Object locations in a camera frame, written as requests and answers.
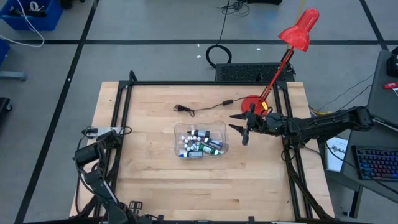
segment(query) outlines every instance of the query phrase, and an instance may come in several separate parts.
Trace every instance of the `white paper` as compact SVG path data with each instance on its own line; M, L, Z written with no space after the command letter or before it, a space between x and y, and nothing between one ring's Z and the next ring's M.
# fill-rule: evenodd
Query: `white paper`
M340 159L344 159L346 154L348 141L341 138L331 138L327 140L328 146L331 151L338 156ZM330 171L340 172L343 161L337 159L330 151L326 148L326 169Z

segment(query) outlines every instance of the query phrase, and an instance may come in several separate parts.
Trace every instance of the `blue bin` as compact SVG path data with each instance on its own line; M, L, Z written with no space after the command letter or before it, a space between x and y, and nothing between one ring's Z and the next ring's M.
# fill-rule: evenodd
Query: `blue bin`
M46 6L45 12L47 17L29 17L29 22L37 30L54 30L60 20L62 8L58 0L20 0L22 6L25 8L29 6L31 1L35 1L39 7ZM9 11L16 7L19 10L21 7L17 0L8 0L0 11L0 19L4 19L14 30L30 30L24 16L9 16Z
M0 40L0 65L2 61L6 58L8 51L10 50L10 45L8 45L4 40Z

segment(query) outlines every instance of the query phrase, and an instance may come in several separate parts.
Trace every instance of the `bottle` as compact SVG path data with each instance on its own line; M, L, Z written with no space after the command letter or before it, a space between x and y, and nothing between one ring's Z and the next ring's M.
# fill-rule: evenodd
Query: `bottle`
M196 137L210 137L209 131L192 130L192 131L187 131L187 133Z
M220 154L222 154L222 152L220 152L219 150L213 149L213 148L211 148L209 146L205 146L204 144L201 144L199 146L199 151L202 151L202 152L205 152L205 153L209 153L209 154L212 154L212 155L220 155Z
M211 138L205 138L204 142L211 147L215 147L216 149L221 149L224 145L224 143L222 143L221 141Z
M179 157L203 157L203 152L186 152L180 154Z

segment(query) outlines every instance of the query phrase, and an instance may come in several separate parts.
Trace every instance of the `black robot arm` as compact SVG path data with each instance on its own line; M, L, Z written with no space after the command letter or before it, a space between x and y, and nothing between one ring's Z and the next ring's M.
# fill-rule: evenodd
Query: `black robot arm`
M91 187L88 190L100 200L108 213L108 222L110 224L135 224L140 223L137 213L130 210L127 205L120 202L108 183L104 179L105 170L101 166L96 166L91 172L86 172L83 168L90 162L102 160L104 162L104 150L111 149L120 144L120 136L115 130L98 136L96 142L78 149L73 158L78 169L78 175L84 176L83 184Z
M248 120L246 128L229 125L242 134L243 145L248 144L250 131L273 136L283 135L290 140L292 146L303 147L310 139L323 142L344 130L369 131L373 125L368 109L363 106L303 119L288 118L279 113L256 115L254 104L251 106L251 110L246 113L231 115L232 118Z

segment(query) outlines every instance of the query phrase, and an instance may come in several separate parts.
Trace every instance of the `lamp shade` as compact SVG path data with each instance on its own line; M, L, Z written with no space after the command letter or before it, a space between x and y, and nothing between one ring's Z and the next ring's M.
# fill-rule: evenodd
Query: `lamp shade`
M283 30L279 34L279 38L293 47L306 52L310 45L310 31L318 18L318 9L307 9L294 26Z

